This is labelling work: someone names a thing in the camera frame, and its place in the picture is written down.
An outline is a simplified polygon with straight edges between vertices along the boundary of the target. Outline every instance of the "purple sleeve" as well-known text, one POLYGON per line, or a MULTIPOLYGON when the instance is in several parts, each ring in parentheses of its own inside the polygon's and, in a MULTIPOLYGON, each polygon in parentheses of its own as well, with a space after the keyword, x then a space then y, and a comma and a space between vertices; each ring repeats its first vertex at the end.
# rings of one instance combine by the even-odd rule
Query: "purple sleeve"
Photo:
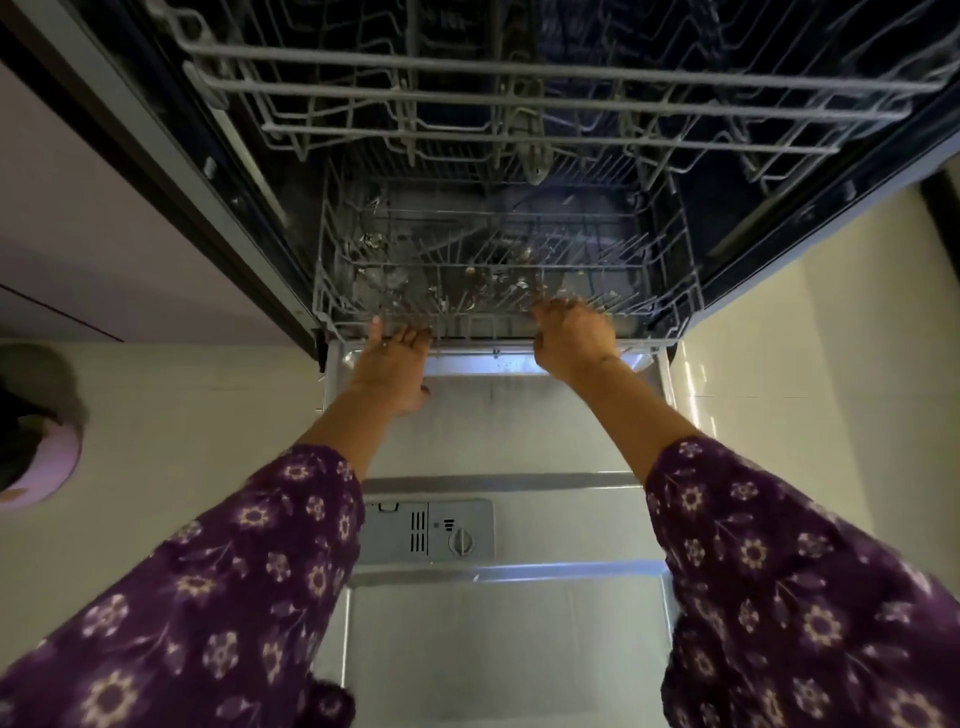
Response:
POLYGON ((343 726, 310 665, 359 553, 350 465, 298 445, 0 678, 0 728, 343 726))
POLYGON ((936 579, 708 438, 646 487, 682 612, 672 725, 960 726, 960 605, 936 579))

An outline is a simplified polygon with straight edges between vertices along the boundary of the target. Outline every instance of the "open dishwasher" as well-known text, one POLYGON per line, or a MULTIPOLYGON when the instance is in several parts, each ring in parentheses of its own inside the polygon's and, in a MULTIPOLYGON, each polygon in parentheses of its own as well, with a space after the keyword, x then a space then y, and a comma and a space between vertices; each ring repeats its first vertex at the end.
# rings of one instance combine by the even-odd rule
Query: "open dishwasher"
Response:
POLYGON ((954 0, 2 0, 4 59, 291 338, 325 397, 427 323, 315 665, 361 725, 662 721, 642 493, 534 375, 580 296, 667 348, 960 152, 954 0))

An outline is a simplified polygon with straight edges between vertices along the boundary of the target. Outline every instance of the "dishwasher rack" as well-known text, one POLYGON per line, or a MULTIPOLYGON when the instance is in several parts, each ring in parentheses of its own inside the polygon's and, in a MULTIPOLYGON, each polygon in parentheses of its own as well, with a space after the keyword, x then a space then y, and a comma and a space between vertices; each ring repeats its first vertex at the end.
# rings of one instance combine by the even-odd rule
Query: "dishwasher rack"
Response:
POLYGON ((732 155, 782 196, 960 65, 949 0, 181 1, 144 3, 207 103, 321 170, 344 340, 374 313, 529 339, 566 294, 674 342, 703 305, 678 179, 732 155))

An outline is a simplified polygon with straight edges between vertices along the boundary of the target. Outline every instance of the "hand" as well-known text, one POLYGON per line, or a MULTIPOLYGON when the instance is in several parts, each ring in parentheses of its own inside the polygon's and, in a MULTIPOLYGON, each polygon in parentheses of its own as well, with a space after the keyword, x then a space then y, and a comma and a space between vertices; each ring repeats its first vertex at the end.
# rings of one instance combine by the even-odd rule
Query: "hand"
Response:
POLYGON ((580 301, 538 301, 531 308, 540 331, 534 357, 548 374, 574 387, 606 361, 619 361, 610 319, 580 301))
POLYGON ((372 395, 390 414, 420 409, 430 390, 423 386, 423 366, 430 353, 429 328, 403 327, 384 341, 383 321, 370 322, 370 341, 353 367, 348 392, 372 395))

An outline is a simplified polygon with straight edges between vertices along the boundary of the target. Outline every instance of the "person's left hand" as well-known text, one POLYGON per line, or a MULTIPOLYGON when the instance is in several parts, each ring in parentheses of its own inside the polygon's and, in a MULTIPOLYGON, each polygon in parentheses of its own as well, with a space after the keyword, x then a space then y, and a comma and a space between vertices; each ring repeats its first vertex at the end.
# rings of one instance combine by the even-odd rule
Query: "person's left hand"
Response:
POLYGON ((423 366, 430 353, 429 328, 403 327, 383 338, 383 320, 370 321, 370 341, 353 367, 348 391, 377 397, 399 415, 420 409, 430 396, 423 386, 423 366))

